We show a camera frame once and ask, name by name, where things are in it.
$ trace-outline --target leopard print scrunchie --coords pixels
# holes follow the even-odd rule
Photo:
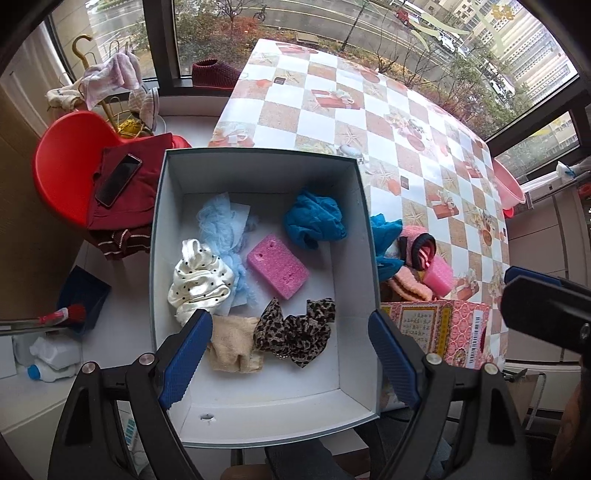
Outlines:
[[[290,358],[304,368],[326,347],[330,338],[328,323],[334,320],[333,299],[308,300],[305,315],[288,315],[284,319],[279,300],[274,298],[255,328],[255,349]]]

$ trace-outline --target white curtain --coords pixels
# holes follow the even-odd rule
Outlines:
[[[65,71],[47,27],[41,24],[23,42],[0,76],[0,86],[39,136],[53,120],[46,92],[71,84]]]

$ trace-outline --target folded maroon sweater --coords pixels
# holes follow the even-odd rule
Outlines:
[[[169,133],[103,150],[102,161],[93,176],[95,186],[90,197],[87,228],[108,259],[117,260],[150,250],[160,171],[164,152],[172,144],[173,136]],[[95,193],[127,154],[138,157],[142,165],[111,208],[106,208],[97,202]]]

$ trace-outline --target red chair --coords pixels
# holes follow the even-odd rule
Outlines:
[[[41,137],[33,157],[33,180],[47,206],[78,229],[86,230],[86,212],[105,147],[126,140],[94,112],[72,112],[56,120]],[[172,148],[190,148],[173,135]]]

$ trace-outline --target screw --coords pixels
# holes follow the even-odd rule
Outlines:
[[[588,323],[585,323],[581,327],[581,331],[579,333],[579,338],[581,339],[581,342],[587,341],[587,338],[589,338],[590,334],[591,334],[591,325]]]
[[[96,368],[96,363],[86,362],[84,365],[82,365],[82,373],[91,374],[93,371],[95,371],[95,368]]]
[[[139,357],[139,363],[142,365],[152,365],[154,363],[155,356],[153,353],[145,353]]]
[[[436,353],[428,353],[427,362],[429,362],[432,365],[439,365],[442,362],[442,360],[441,357]]]
[[[485,364],[484,371],[489,375],[496,375],[499,372],[499,369],[495,364]]]

